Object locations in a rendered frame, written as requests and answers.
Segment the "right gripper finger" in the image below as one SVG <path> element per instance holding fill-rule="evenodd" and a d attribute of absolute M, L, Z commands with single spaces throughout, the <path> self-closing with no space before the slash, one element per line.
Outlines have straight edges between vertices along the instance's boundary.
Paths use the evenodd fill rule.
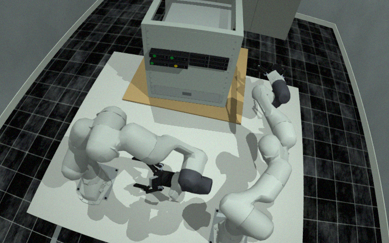
<path fill-rule="evenodd" d="M 263 76 L 265 76 L 265 77 L 268 75 L 269 72 L 271 72 L 270 70 L 267 70 L 266 68 L 262 67 L 260 61 L 258 61 L 257 70 L 258 70 L 261 74 L 263 74 Z"/>
<path fill-rule="evenodd" d="M 281 75 L 281 77 L 284 78 L 284 77 L 285 77 L 286 70 L 284 70 L 284 69 L 281 67 L 281 71 L 280 71 L 279 73 L 280 73 L 280 74 L 283 73 L 283 74 Z"/>

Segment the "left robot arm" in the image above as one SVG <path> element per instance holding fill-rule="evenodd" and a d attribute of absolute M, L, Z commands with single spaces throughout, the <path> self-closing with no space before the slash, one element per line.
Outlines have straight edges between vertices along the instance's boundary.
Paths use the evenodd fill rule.
<path fill-rule="evenodd" d="M 169 196 L 176 200 L 183 192 L 209 194 L 213 180 L 202 176 L 207 155 L 201 149 L 172 137 L 157 136 L 143 126 L 127 122 L 127 115 L 116 106 L 104 108 L 92 119 L 78 119 L 71 128 L 68 150 L 61 172 L 69 180 L 81 178 L 79 199 L 99 205 L 112 185 L 99 163 L 118 158 L 126 151 L 148 165 L 162 162 L 175 150 L 184 155 L 180 172 L 171 180 Z M 98 163 L 99 162 L 99 163 Z"/>

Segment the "tan wooden board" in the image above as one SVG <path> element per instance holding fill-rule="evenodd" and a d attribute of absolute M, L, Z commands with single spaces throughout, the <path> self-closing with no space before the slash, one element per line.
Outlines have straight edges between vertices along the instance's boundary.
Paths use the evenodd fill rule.
<path fill-rule="evenodd" d="M 248 49 L 241 48 L 225 107 L 148 97 L 144 57 L 122 100 L 241 125 Z"/>

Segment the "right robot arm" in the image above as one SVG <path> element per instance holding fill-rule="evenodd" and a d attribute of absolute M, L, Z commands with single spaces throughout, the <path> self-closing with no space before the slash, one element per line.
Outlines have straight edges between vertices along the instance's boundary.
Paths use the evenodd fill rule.
<path fill-rule="evenodd" d="M 292 172 L 288 150 L 297 139 L 293 124 L 277 109 L 290 100 L 289 88 L 278 74 L 281 64 L 273 64 L 271 69 L 267 78 L 273 90 L 264 84 L 256 85 L 252 90 L 252 98 L 257 101 L 273 133 L 258 142 L 268 167 L 251 188 L 228 193 L 222 198 L 219 209 L 226 218 L 213 226 L 213 243 L 244 243 L 245 236 L 262 241 L 273 233 L 274 223 L 254 203 L 271 203 L 282 191 Z"/>

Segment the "grey metal rack frame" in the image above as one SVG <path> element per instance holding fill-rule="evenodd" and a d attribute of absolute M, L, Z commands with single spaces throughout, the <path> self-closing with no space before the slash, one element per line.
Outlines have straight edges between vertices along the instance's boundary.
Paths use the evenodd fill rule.
<path fill-rule="evenodd" d="M 225 107 L 244 38 L 242 0 L 232 6 L 165 0 L 162 21 L 154 21 L 161 2 L 153 0 L 141 22 L 148 96 Z M 225 57 L 229 63 L 227 71 L 150 65 L 151 48 Z"/>

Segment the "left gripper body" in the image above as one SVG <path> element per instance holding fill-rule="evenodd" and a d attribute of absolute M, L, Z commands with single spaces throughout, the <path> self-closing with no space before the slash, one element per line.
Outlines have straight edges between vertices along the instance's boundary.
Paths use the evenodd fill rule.
<path fill-rule="evenodd" d="M 171 187 L 171 180 L 175 172 L 158 170 L 156 171 L 161 178 L 160 186 Z"/>

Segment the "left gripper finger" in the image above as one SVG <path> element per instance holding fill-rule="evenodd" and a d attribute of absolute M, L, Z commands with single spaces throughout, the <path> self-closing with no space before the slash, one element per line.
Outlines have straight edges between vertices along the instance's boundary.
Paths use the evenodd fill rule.
<path fill-rule="evenodd" d="M 135 157 L 133 157 L 132 160 L 140 161 L 139 159 L 137 159 L 137 158 L 135 158 Z M 147 165 L 148 165 L 148 164 L 147 164 Z M 160 170 L 162 170 L 164 164 L 162 164 L 162 163 L 156 164 L 155 166 L 158 167 L 158 168 L 156 168 L 154 165 L 148 165 L 148 166 L 149 166 L 149 168 L 152 170 L 152 172 L 153 172 L 156 176 L 159 176 L 159 174 L 158 174 L 156 171 L 158 171 L 158 168 L 159 168 Z"/>
<path fill-rule="evenodd" d="M 156 192 L 156 191 L 162 191 L 164 189 L 163 186 L 159 186 L 158 189 L 153 190 L 153 189 L 149 189 L 151 188 L 150 186 L 146 186 L 138 183 L 135 183 L 133 186 L 143 189 L 144 191 L 146 191 L 146 194 Z"/>

